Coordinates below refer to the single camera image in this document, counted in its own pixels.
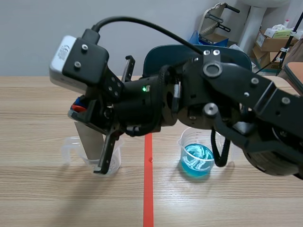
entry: clear plastic cup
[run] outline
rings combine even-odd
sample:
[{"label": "clear plastic cup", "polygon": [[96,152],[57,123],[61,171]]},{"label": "clear plastic cup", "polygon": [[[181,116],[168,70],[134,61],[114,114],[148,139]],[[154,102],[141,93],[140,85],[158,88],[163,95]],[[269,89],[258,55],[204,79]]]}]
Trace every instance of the clear plastic cup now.
[{"label": "clear plastic cup", "polygon": [[[192,176],[204,176],[210,173],[214,166],[214,156],[211,150],[211,130],[187,128],[178,140],[181,148],[180,162],[184,170]],[[216,145],[221,154],[224,137],[217,133]]]},{"label": "clear plastic cup", "polygon": [[[114,151],[112,155],[112,159],[109,165],[109,170],[106,175],[111,175],[115,173],[118,168],[121,165],[121,146],[124,144],[123,139],[119,139],[116,141],[114,146]],[[61,147],[61,154],[64,163],[69,164],[71,162],[71,151],[75,150],[76,153],[80,158],[83,159],[83,161],[86,163],[86,165],[90,168],[91,171],[94,170],[95,167],[99,164],[99,159],[96,160],[89,160],[87,159],[86,153],[84,151],[84,148],[81,143],[80,137],[74,136],[74,137],[67,137],[64,140],[64,145]]]}]

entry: robotic arm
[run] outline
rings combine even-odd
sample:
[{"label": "robotic arm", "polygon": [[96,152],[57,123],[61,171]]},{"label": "robotic arm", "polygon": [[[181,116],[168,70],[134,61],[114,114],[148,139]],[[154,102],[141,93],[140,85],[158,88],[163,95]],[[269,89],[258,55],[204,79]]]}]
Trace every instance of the robotic arm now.
[{"label": "robotic arm", "polygon": [[[159,72],[131,81],[134,59],[127,56],[122,80],[107,66],[109,54],[97,45],[99,29],[131,21],[169,35],[199,54]],[[303,100],[233,63],[222,62],[220,49],[202,52],[169,31],[131,17],[110,17],[87,29],[82,38],[64,37],[50,65],[53,83],[83,94],[81,109],[69,116],[106,135],[96,173],[106,174],[115,141],[126,133],[159,132],[177,120],[212,130],[217,166],[225,166],[232,141],[258,170],[303,179]],[[215,132],[226,140],[221,156]]]}]

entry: chair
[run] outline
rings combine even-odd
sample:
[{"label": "chair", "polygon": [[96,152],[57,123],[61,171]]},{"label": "chair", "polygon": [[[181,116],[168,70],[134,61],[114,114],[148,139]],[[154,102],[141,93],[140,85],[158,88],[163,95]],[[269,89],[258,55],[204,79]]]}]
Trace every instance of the chair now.
[{"label": "chair", "polygon": [[[235,63],[251,70],[250,58],[241,51],[226,47],[195,45],[202,51],[219,50],[221,61]],[[163,65],[175,65],[186,59],[199,57],[199,54],[184,45],[165,45],[153,48],[148,52],[143,66],[143,77],[148,77],[160,70]]]},{"label": "chair", "polygon": [[285,65],[288,75],[286,81],[302,96],[303,95],[303,62],[289,62]]}]

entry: white wall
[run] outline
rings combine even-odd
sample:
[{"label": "white wall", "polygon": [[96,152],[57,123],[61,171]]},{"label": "white wall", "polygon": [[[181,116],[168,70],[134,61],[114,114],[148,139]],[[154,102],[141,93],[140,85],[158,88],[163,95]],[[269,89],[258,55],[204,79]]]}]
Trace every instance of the white wall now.
[{"label": "white wall", "polygon": [[286,5],[279,8],[268,8],[262,22],[262,29],[274,25],[283,24],[285,20],[290,20],[288,27],[294,27],[303,11],[302,0],[290,0]]},{"label": "white wall", "polygon": [[[0,75],[47,76],[48,64],[64,35],[81,36],[85,28],[109,16],[149,20],[188,39],[201,15],[218,0],[2,0],[0,1]],[[241,13],[224,13],[238,41],[248,6],[226,0]],[[155,46],[175,44],[170,38],[141,25],[114,23],[101,30],[99,45],[109,54],[111,70],[121,75],[125,56],[136,59],[134,75],[141,75],[143,60]]]}]

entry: table surface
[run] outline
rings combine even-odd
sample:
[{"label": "table surface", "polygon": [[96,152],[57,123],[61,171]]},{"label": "table surface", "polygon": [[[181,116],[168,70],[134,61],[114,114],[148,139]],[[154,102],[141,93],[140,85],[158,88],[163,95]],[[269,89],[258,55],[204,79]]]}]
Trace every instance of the table surface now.
[{"label": "table surface", "polygon": [[[282,78],[281,89],[296,94]],[[113,177],[91,174],[74,155],[63,164],[63,139],[77,136],[66,114],[78,95],[48,77],[0,77],[0,226],[141,227],[144,137],[123,136]],[[153,135],[155,227],[301,227],[303,183],[273,177],[240,154],[209,178],[188,178],[178,166],[177,123]]]}]

